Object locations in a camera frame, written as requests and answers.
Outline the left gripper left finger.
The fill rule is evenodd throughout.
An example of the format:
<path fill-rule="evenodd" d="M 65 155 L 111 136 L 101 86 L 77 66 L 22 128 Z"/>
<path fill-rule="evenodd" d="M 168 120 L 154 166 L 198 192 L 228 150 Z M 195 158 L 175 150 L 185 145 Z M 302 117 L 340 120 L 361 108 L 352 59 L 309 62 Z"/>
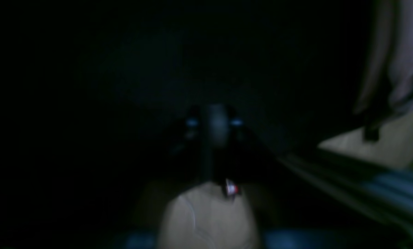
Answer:
<path fill-rule="evenodd" d="M 208 118 L 207 106 L 192 106 L 147 144 L 137 169 L 139 222 L 160 222 L 168 205 L 208 175 L 203 165 Z"/>

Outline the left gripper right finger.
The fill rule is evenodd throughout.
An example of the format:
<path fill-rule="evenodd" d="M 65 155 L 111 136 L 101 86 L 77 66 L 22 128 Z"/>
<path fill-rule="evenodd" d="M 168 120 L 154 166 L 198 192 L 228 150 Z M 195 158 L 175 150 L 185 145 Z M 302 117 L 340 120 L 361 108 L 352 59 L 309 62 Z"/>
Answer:
<path fill-rule="evenodd" d="M 283 168 L 228 105 L 212 106 L 212 181 L 225 201 L 242 202 L 258 222 L 282 222 Z"/>

